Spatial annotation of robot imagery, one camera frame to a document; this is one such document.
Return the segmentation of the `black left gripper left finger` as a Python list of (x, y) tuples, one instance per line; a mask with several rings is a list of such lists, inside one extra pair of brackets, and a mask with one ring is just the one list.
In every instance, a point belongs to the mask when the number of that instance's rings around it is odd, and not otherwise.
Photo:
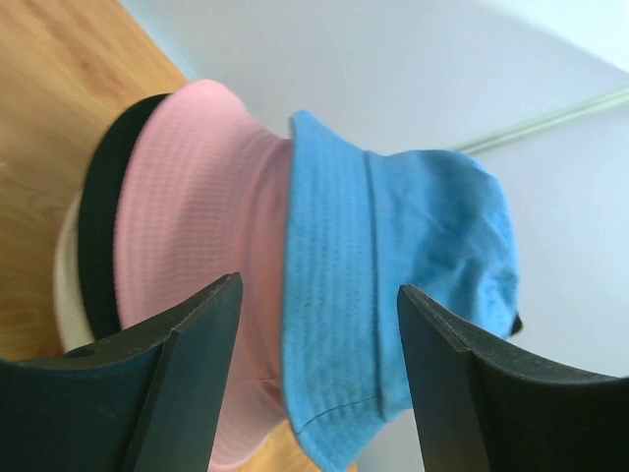
[(58, 358), (1, 364), (5, 471), (204, 471), (238, 328), (243, 283)]

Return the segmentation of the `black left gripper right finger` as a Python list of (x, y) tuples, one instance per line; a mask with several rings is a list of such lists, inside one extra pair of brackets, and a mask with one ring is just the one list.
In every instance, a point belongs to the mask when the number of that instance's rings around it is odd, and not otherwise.
[(526, 351), (411, 285), (398, 318), (426, 470), (627, 470), (627, 379)]

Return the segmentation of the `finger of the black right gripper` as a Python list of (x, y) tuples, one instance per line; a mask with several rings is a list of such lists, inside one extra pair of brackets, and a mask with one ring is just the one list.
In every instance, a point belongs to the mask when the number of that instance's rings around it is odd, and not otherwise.
[(515, 314), (515, 319), (514, 319), (514, 322), (513, 322), (512, 326), (511, 326), (511, 329), (510, 329), (510, 336), (514, 336), (514, 335), (520, 333), (523, 330), (523, 328), (524, 328), (523, 321), (522, 321), (522, 319), (520, 317), (520, 313), (517, 312)]

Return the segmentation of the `beige bucket hat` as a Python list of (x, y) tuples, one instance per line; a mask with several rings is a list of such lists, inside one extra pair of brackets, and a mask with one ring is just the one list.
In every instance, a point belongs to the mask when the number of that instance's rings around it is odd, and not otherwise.
[(78, 263), (80, 197), (70, 204), (57, 239), (53, 267), (53, 301), (64, 352), (94, 342), (84, 306)]

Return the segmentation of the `black pink-lined hat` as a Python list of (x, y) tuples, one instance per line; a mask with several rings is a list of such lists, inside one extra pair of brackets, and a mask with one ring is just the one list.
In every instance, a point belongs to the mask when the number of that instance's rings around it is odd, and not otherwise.
[(121, 330), (114, 286), (114, 231), (122, 184), (136, 141), (167, 97), (146, 97), (125, 110), (96, 146), (78, 214), (78, 270), (88, 327), (99, 340)]

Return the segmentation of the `blue hat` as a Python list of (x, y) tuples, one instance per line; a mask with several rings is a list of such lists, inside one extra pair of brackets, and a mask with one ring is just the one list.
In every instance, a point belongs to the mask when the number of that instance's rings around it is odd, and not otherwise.
[(447, 150), (360, 149), (301, 111), (293, 159), (281, 340), (284, 404), (301, 449), (343, 471), (412, 406), (401, 286), (490, 333), (516, 320), (519, 273), (499, 182)]

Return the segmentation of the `pink bucket hat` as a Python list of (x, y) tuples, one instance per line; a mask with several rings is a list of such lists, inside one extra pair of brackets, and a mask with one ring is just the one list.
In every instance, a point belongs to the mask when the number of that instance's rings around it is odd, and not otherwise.
[(245, 464), (286, 416), (280, 328), (292, 145), (226, 86), (197, 81), (146, 122), (120, 194), (114, 280), (131, 326), (224, 274), (244, 284), (209, 467)]

